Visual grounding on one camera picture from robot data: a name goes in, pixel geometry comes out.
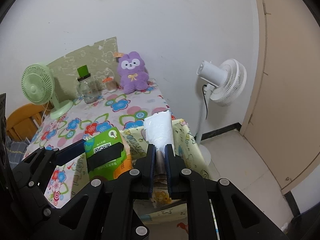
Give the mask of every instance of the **orange tag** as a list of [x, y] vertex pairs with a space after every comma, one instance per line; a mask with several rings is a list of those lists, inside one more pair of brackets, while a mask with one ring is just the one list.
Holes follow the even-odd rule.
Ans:
[[124, 55], [124, 53], [120, 53], [120, 52], [113, 53], [113, 57], [122, 57], [123, 55]]
[[127, 158], [116, 168], [113, 172], [113, 178], [117, 179], [122, 173], [125, 171], [129, 171], [132, 169], [132, 159], [131, 155], [127, 155]]
[[109, 82], [109, 81], [112, 81], [112, 80], [113, 80], [112, 77], [106, 77], [104, 80], [102, 80], [102, 83]]

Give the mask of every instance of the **fan grille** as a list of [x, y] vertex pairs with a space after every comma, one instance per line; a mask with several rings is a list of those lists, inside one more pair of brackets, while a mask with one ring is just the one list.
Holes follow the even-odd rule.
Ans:
[[54, 92], [54, 79], [47, 66], [31, 65], [25, 69], [21, 78], [22, 92], [36, 105], [47, 103]]
[[215, 89], [210, 97], [219, 106], [228, 106], [242, 92], [247, 72], [244, 66], [234, 59], [229, 59], [222, 63], [219, 68], [228, 72], [228, 77], [224, 84]]
[[198, 67], [198, 70], [197, 70], [197, 75], [198, 75], [198, 76], [201, 74], [203, 68], [204, 68], [204, 65], [203, 65], [202, 62], [201, 62], [201, 64], [200, 64], [199, 67]]

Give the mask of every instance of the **purple plush toy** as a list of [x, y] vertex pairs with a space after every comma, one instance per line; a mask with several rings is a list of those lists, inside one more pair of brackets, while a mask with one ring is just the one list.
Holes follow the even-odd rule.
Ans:
[[145, 72], [144, 61], [138, 52], [124, 54], [119, 59], [117, 71], [121, 76], [120, 85], [123, 86], [125, 94], [148, 88], [149, 75]]

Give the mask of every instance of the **blue plaid fabric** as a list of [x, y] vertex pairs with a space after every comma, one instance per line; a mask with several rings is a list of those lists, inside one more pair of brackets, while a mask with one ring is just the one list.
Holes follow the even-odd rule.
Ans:
[[24, 142], [14, 142], [10, 139], [9, 136], [6, 137], [5, 145], [7, 147], [7, 153], [9, 158], [9, 163], [11, 169], [18, 165], [21, 162], [24, 153], [27, 150], [29, 143]]

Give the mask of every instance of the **door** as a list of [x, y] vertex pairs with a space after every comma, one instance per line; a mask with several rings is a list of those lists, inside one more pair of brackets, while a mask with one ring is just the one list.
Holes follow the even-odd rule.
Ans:
[[265, 65], [244, 136], [283, 189], [320, 152], [320, 28], [302, 0], [263, 1]]

